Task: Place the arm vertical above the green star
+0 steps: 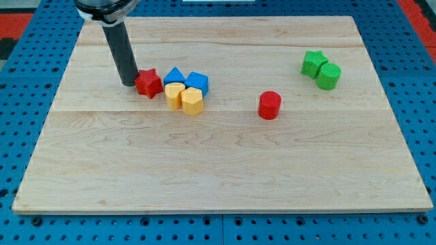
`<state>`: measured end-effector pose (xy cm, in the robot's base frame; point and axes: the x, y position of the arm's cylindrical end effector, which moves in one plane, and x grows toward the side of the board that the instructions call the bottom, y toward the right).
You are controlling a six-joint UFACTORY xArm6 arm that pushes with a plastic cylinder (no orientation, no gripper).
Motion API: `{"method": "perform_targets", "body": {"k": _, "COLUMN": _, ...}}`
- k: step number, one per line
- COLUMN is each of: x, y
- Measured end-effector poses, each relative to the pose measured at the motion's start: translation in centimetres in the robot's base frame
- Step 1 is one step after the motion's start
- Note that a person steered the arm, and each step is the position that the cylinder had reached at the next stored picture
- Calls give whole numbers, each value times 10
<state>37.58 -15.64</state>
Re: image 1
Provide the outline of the black robot arm flange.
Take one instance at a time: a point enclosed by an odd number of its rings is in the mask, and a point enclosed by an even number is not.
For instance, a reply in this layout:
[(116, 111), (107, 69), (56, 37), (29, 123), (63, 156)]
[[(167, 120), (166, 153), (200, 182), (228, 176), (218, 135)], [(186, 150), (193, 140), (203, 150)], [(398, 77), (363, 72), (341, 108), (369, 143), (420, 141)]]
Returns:
[(113, 27), (124, 21), (140, 0), (74, 0), (85, 21), (95, 21), (102, 27)]

